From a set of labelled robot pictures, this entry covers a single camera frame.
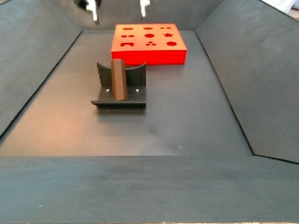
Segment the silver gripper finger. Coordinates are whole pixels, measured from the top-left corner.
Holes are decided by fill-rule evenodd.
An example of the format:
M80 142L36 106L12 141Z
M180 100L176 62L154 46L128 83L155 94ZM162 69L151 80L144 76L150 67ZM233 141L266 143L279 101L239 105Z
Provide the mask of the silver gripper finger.
M95 22L99 21L99 14L98 14L98 2L96 0L87 0L87 11L92 13L92 19Z
M150 6L151 0L139 0L140 3L140 11L142 11L142 17L146 17L146 7Z

